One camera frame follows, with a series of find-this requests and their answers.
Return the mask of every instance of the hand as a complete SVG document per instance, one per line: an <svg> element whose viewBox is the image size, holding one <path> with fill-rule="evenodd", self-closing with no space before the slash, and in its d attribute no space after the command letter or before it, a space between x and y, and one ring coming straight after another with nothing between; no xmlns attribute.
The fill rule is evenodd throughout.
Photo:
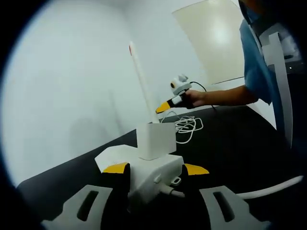
<svg viewBox="0 0 307 230"><path fill-rule="evenodd" d="M194 107L199 107L202 105L206 105L204 96L205 92L199 92L196 90L188 90L186 91L187 98L193 103Z"/></svg>

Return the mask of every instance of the black cable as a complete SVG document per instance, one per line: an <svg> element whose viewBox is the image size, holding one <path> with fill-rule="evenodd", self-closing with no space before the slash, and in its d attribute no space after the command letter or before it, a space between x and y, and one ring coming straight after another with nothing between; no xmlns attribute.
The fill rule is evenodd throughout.
<svg viewBox="0 0 307 230"><path fill-rule="evenodd" d="M191 81L190 84L192 84L192 83L198 84L199 86L201 86L203 88L203 90L205 90L205 92L207 92L206 88L203 87L202 84L200 84L200 83L198 83L196 81ZM212 104L211 104L211 107L215 110L215 112L217 112L216 108Z"/></svg>

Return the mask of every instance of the white ceiling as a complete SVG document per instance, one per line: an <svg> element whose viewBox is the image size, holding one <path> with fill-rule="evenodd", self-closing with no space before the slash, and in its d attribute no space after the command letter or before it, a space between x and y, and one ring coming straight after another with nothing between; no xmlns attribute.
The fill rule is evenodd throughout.
<svg viewBox="0 0 307 230"><path fill-rule="evenodd" d="M101 0L101 1L108 6L124 8L129 3L129 1L132 0Z"/></svg>

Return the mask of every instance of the white rod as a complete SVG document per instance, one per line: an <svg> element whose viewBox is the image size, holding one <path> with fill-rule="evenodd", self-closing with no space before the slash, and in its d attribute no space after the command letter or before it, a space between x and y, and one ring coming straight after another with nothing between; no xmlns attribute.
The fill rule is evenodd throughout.
<svg viewBox="0 0 307 230"><path fill-rule="evenodd" d="M302 179L303 179L303 176L297 176L297 177L292 178L288 181L282 182L281 184L274 185L270 188L265 188L265 189L261 189L261 190L249 192L249 193L239 193L237 195L244 200L254 199L254 198L257 198L257 197L262 197L262 196L270 195L272 193L279 192L279 191L281 191L285 188L288 188L292 185L295 185L295 184L301 182Z"/></svg>
<svg viewBox="0 0 307 230"><path fill-rule="evenodd" d="M135 49L133 42L130 42L129 50L130 50L130 54L131 54L133 62L134 62L134 67L135 67L136 73L139 77L139 82L140 82L140 85L141 85L141 88L142 88L143 96L145 98L147 109L148 109L150 118L152 120L152 123L159 123L158 116L155 113L154 103L153 103L152 98L150 96L150 92L147 90L147 87L146 87L145 74L144 74L144 72L141 68L139 57L137 55L137 52L136 52L136 49Z"/></svg>

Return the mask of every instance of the sleeve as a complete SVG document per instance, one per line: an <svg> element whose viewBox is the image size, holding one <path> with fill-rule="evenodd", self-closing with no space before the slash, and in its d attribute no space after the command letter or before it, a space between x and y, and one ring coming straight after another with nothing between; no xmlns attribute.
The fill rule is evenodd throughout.
<svg viewBox="0 0 307 230"><path fill-rule="evenodd" d="M270 104L272 102L269 87L262 68L267 68L261 56L248 23L243 20L241 27L241 41L244 53L245 86L259 99Z"/></svg>

